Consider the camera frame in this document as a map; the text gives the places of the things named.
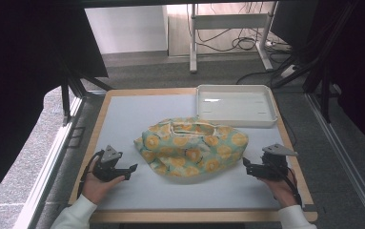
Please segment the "white desk frame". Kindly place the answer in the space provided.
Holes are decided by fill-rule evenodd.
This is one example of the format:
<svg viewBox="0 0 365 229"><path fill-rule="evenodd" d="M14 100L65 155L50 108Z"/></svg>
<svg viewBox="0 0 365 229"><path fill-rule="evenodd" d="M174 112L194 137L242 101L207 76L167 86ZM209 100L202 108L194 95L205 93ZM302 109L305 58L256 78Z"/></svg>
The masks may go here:
<svg viewBox="0 0 365 229"><path fill-rule="evenodd" d="M196 4L192 4L191 10L191 45L190 45L190 72L197 72L197 30L221 30L221 29L262 29L263 33L259 41L255 42L256 49L266 71L271 71L273 65L266 54L266 40L274 19L277 2L273 2L267 13L257 14L221 14L221 15L197 15Z"/></svg>

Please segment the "person's right hand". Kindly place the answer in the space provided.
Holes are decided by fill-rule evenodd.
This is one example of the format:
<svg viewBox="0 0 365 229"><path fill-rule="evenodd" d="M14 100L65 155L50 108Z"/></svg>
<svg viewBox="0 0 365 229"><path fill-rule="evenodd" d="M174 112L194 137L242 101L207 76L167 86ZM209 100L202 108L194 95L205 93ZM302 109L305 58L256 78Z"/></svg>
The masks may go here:
<svg viewBox="0 0 365 229"><path fill-rule="evenodd" d="M265 178L261 178L261 181L270 188L274 198L279 202L281 208L297 205L294 193L286 181L272 181Z"/></svg>

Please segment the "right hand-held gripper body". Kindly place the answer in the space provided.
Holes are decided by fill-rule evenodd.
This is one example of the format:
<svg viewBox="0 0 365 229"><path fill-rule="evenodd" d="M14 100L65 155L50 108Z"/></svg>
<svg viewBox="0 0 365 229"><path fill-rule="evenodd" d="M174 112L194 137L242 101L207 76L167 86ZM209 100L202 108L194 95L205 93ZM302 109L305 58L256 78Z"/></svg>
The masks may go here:
<svg viewBox="0 0 365 229"><path fill-rule="evenodd" d="M262 158L263 165L269 169L266 179L282 180L288 175L288 156L298 156L298 152L293 151L281 144L275 143L262 148L264 152Z"/></svg>

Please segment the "black curtain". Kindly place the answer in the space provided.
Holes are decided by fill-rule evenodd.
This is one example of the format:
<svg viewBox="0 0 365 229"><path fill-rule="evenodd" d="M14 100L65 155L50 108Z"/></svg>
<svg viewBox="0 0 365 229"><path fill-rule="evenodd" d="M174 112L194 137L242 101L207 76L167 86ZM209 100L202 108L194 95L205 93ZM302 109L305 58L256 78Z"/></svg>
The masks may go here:
<svg viewBox="0 0 365 229"><path fill-rule="evenodd" d="M37 122L45 95L74 75L106 75L82 8L0 0L0 183Z"/></svg>
<svg viewBox="0 0 365 229"><path fill-rule="evenodd" d="M310 35L322 34L315 47L320 52L348 3L356 6L331 47L326 63L332 82L341 90L339 105L365 135L365 0L318 0Z"/></svg>

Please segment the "white table mat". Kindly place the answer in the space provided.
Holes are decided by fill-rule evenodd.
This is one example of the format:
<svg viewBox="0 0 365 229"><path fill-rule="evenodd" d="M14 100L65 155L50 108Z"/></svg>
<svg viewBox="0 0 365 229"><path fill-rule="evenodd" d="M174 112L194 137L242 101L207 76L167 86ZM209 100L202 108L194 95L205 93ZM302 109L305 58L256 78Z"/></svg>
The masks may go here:
<svg viewBox="0 0 365 229"><path fill-rule="evenodd" d="M155 173L133 141L150 126L172 117L196 115L193 94L134 95L111 98L99 133L97 151L111 145L123 153L116 166L137 169L106 195L100 210L261 210L277 209L268 186L249 176L237 161L232 167L197 177Z"/></svg>

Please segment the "black metal stand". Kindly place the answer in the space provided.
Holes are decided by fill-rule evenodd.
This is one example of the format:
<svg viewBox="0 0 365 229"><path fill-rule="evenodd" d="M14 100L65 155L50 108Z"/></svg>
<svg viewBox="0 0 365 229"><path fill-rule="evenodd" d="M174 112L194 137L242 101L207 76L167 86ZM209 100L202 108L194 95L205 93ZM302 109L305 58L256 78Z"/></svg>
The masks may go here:
<svg viewBox="0 0 365 229"><path fill-rule="evenodd" d="M303 83L302 90L305 94L312 94L320 86L318 99L320 112L328 123L331 122L329 117L329 99L331 93L328 59L336 40L342 33L358 2L359 0L346 0L334 15L334 18L305 46L307 52L314 54L312 60L304 64L299 70L289 74L286 78L271 83L272 89L278 89L297 79L299 76L307 74L308 76Z"/></svg>
<svg viewBox="0 0 365 229"><path fill-rule="evenodd" d="M61 94L63 125L66 126L71 122L70 92L73 92L73 94L78 98L83 98L87 94L87 90L81 82L82 79L91 82L93 85L103 89L104 91L110 91L112 90L112 87L95 77L85 75L79 71L70 70L66 63L62 63L61 68L65 73L61 83Z"/></svg>

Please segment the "aluminium rail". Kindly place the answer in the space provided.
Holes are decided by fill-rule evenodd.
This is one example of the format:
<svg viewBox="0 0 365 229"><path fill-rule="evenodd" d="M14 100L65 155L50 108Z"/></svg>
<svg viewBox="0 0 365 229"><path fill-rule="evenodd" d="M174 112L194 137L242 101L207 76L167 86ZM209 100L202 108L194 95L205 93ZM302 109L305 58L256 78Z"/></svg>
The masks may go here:
<svg viewBox="0 0 365 229"><path fill-rule="evenodd" d="M79 108L83 103L83 97L76 97L70 105L70 120L59 128L58 133L52 143L52 146L47 154L47 158L41 168L41 171L30 190L30 195L25 202L17 221L14 223L12 229L29 229L31 223L36 215L37 209L40 206L42 196L48 186L51 173L55 167L61 151L64 148L65 142L70 134L74 119L78 114Z"/></svg>
<svg viewBox="0 0 365 229"><path fill-rule="evenodd" d="M356 169L356 166L352 162L348 151L345 149L345 146L337 135L334 126L329 123L323 117L322 112L320 112L321 106L318 104L317 99L312 94L305 94L305 98L310 104L311 109L324 132L324 135L330 142L336 156L338 157L338 160L344 168L345 173L354 186L355 191L365 208L365 180Z"/></svg>

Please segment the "white plastic tray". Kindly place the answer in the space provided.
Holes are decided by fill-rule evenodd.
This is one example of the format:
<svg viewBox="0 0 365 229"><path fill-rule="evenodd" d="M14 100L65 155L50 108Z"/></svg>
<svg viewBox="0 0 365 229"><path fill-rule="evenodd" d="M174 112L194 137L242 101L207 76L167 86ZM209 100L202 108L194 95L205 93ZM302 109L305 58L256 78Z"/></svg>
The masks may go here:
<svg viewBox="0 0 365 229"><path fill-rule="evenodd" d="M197 115L213 123L247 128L272 128L278 120L273 94L264 85L200 85Z"/></svg>

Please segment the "green orange-print cloth bag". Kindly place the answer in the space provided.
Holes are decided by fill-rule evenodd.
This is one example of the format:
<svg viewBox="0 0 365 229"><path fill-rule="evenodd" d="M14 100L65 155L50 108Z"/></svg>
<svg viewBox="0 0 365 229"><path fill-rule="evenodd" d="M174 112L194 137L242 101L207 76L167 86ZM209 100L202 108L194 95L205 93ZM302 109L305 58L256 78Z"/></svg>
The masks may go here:
<svg viewBox="0 0 365 229"><path fill-rule="evenodd" d="M152 125L134 146L157 174L196 177L235 165L248 143L248 136L231 126L178 117Z"/></svg>

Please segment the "wooden table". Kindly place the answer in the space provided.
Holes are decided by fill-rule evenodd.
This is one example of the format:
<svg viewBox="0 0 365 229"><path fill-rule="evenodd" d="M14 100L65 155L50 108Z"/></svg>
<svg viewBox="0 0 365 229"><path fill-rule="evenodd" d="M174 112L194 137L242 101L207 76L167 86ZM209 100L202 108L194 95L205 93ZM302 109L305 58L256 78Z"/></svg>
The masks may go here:
<svg viewBox="0 0 365 229"><path fill-rule="evenodd" d="M111 98L114 96L134 96L134 95L175 95L193 94L196 98L194 88L178 89L143 89L143 90L113 90L107 92L101 111L96 120L92 132L91 140L86 152L87 156L92 156L95 149L99 133L102 129L105 115L108 111ZM205 222L251 222L251 221L276 221L278 219L277 209L261 210L100 210L99 208L91 216L93 223L154 223L154 222L180 222L180 223L205 223Z"/></svg>

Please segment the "white power strip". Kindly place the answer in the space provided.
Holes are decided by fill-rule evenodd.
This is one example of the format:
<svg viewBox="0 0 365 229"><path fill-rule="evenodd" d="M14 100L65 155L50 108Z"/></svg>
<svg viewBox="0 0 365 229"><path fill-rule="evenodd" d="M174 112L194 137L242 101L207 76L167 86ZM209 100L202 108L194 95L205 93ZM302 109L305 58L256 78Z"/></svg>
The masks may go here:
<svg viewBox="0 0 365 229"><path fill-rule="evenodd" d="M281 73L281 76L285 78L294 73L297 69L298 67L296 65L290 65L286 70Z"/></svg>

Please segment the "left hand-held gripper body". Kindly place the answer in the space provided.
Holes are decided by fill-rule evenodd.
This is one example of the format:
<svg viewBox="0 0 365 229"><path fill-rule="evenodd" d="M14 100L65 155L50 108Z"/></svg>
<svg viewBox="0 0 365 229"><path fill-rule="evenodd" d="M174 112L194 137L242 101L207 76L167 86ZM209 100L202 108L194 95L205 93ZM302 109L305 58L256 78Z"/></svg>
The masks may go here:
<svg viewBox="0 0 365 229"><path fill-rule="evenodd" d="M111 145L108 145L105 150L101 150L95 154L97 160L92 169L93 174L103 182L125 176L128 174L128 169L115 168L116 163L122 155L122 152L117 152Z"/></svg>

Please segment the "person's left hand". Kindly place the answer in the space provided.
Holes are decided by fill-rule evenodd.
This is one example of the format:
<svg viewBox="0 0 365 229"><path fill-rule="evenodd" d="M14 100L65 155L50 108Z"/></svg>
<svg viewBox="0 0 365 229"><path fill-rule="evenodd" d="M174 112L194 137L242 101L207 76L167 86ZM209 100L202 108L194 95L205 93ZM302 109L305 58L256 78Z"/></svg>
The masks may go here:
<svg viewBox="0 0 365 229"><path fill-rule="evenodd" d="M124 180L125 177L121 176L111 181L103 182L93 174L92 169L89 169L81 194L90 202L98 204L115 185Z"/></svg>

